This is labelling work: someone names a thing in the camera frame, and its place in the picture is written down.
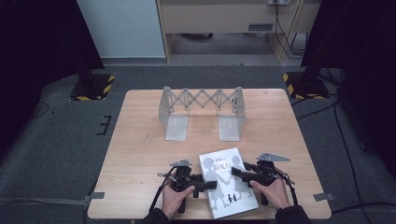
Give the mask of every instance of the yellow and black hazard tape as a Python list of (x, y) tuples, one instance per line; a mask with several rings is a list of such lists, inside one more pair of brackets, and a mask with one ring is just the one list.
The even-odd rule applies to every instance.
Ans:
[(326, 97), (324, 97), (321, 94), (317, 94), (317, 93), (312, 93), (312, 94), (296, 93), (291, 82), (290, 82), (288, 74), (283, 74), (283, 80), (286, 83), (286, 87), (288, 88), (289, 95), (292, 99), (294, 99), (294, 98), (296, 98), (296, 99), (326, 99)]
[(101, 95), (97, 96), (75, 96), (75, 97), (70, 97), (71, 101), (90, 101), (90, 100), (104, 100), (107, 97), (108, 92), (111, 89), (111, 85), (113, 84), (113, 80), (116, 76), (110, 76), (108, 78), (107, 84), (104, 87), (103, 93)]

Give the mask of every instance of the table top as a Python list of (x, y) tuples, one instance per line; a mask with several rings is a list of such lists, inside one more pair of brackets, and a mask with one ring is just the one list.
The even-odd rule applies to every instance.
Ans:
[[(104, 192), (105, 196), (92, 199), (88, 210), (90, 218), (145, 217), (163, 182), (163, 177), (158, 174), (168, 172), (170, 163), (189, 160), (191, 174), (201, 174), (200, 154), (231, 147), (238, 147), (242, 159), (248, 163), (255, 163), (263, 152), (290, 158), (290, 161), (276, 161), (275, 166), (296, 183), (299, 204), (310, 218), (331, 216), (328, 202), (317, 202), (313, 196), (322, 193), (323, 189), (285, 91), (243, 89), (246, 121), (238, 142), (219, 140), (216, 109), (211, 106), (191, 108), (193, 113), (189, 116), (186, 141), (165, 141), (165, 130), (158, 114), (162, 93), (162, 90), (126, 93), (94, 191)], [(161, 205), (162, 196), (156, 206), (161, 208)], [(224, 219), (273, 219), (275, 213), (272, 205), (260, 205), (256, 210)], [(175, 217), (211, 218), (205, 192), (200, 193), (198, 199), (189, 196), (185, 213)]]

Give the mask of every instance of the gray carpet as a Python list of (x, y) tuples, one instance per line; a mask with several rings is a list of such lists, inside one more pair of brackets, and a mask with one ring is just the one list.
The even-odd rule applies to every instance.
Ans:
[[(98, 178), (111, 135), (128, 90), (153, 89), (286, 89), (282, 74), (298, 67), (258, 66), (135, 66), (107, 67), (116, 76), (105, 100), (72, 102), (69, 94), (78, 77), (49, 84), (41, 101), (0, 167), (0, 199), (40, 198), (81, 201)], [(326, 82), (331, 93), (336, 88)], [(293, 106), (296, 117), (331, 105), (326, 100), (304, 100)], [(299, 100), (290, 99), (290, 103)], [(345, 111), (336, 107), (346, 145), (353, 161), (363, 203), (396, 203), (396, 181), (375, 152), (362, 151)], [(106, 135), (101, 123), (112, 116)], [(332, 193), (333, 211), (359, 203), (346, 148), (338, 131), (333, 107), (299, 119), (319, 180)], [(367, 206), (372, 223), (396, 220), (396, 207)], [(0, 223), (83, 223), (82, 206), (36, 203), (0, 204)], [(130, 223), (130, 220), (92, 220), (87, 223)], [(314, 223), (369, 223), (359, 208)]]

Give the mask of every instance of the power socket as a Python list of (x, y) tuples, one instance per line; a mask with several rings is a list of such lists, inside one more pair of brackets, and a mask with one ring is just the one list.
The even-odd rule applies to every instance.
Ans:
[(268, 0), (268, 6), (287, 6), (290, 3), (290, 0)]

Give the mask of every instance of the book cover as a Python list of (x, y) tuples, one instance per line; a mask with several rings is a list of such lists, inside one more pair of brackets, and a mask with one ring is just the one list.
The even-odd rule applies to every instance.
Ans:
[(218, 181), (216, 189), (206, 191), (214, 219), (259, 207), (253, 189), (231, 174), (232, 167), (245, 171), (237, 147), (200, 155), (199, 160), (204, 181)]

